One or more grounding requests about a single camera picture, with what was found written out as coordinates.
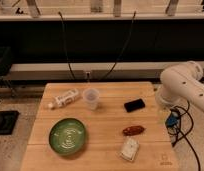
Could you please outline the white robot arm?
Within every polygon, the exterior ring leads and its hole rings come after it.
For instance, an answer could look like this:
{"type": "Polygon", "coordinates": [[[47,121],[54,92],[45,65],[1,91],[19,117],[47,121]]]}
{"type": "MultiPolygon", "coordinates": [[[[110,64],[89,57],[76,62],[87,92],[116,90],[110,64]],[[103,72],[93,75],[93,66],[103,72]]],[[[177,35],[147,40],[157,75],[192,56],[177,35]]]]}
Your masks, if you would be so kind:
{"type": "Polygon", "coordinates": [[[164,69],[160,74],[161,85],[155,93],[161,107],[173,107],[181,98],[204,112],[203,68],[195,61],[187,61],[164,69]]]}

